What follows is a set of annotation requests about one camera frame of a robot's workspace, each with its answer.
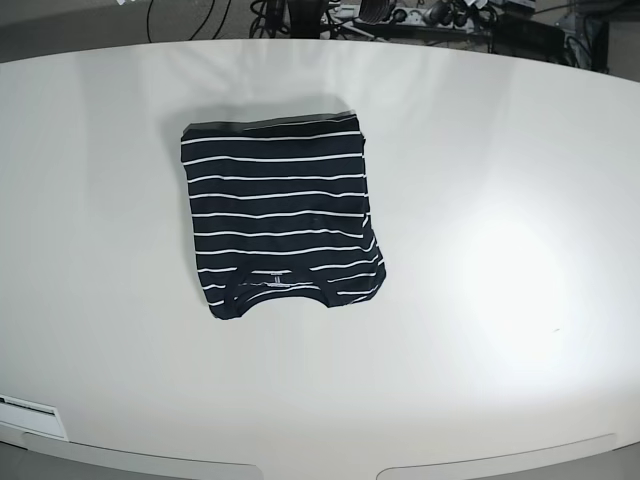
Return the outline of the navy white striped T-shirt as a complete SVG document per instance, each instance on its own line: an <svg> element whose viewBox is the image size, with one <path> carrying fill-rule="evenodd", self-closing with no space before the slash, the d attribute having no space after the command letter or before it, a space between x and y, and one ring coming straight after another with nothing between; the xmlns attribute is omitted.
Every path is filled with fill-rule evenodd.
<svg viewBox="0 0 640 480"><path fill-rule="evenodd" d="M276 299L332 308L376 295L386 268L365 143L352 111L185 128L196 268L214 317Z"/></svg>

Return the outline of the white power strip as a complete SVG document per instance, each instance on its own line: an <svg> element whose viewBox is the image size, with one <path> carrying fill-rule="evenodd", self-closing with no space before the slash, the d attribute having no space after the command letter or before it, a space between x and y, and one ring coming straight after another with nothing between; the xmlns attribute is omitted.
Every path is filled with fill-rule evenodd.
<svg viewBox="0 0 640 480"><path fill-rule="evenodd" d="M366 27L399 26L441 28L463 32L471 32L476 29L471 19L467 19L464 23L455 23L454 20L451 20L448 24L431 22L428 9L415 7L393 6L390 12L385 14L378 22L365 21L364 17L360 14L359 5L331 4L328 13L331 19L337 22L347 22L358 26L364 25Z"/></svg>

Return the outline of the black box behind table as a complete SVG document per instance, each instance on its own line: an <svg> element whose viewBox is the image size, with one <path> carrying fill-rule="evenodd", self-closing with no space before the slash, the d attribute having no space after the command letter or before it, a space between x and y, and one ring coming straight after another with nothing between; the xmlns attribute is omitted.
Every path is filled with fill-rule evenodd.
<svg viewBox="0 0 640 480"><path fill-rule="evenodd" d="M559 55L564 51L562 29L533 20L500 15L492 29L495 53Z"/></svg>

